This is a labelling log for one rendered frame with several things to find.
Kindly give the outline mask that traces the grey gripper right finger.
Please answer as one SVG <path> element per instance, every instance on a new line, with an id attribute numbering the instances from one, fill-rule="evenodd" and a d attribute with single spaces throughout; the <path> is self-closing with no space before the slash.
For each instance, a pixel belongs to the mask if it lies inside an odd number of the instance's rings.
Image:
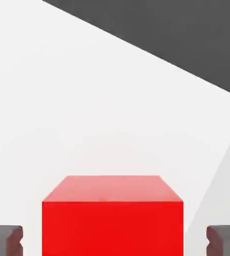
<path id="1" fill-rule="evenodd" d="M 230 225 L 209 225 L 206 256 L 230 256 Z"/>

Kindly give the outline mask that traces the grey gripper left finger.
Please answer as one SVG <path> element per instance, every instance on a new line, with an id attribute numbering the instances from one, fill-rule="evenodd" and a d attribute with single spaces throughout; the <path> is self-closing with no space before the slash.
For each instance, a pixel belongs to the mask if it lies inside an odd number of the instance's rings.
<path id="1" fill-rule="evenodd" d="M 22 238 L 22 226 L 0 225 L 0 256 L 23 256 Z"/>

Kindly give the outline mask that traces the small red cube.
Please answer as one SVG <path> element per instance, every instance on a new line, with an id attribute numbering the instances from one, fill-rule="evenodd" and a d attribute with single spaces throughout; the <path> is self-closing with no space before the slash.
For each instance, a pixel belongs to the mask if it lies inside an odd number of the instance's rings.
<path id="1" fill-rule="evenodd" d="M 184 256 L 183 210 L 158 175 L 68 176 L 42 202 L 42 256 Z"/>

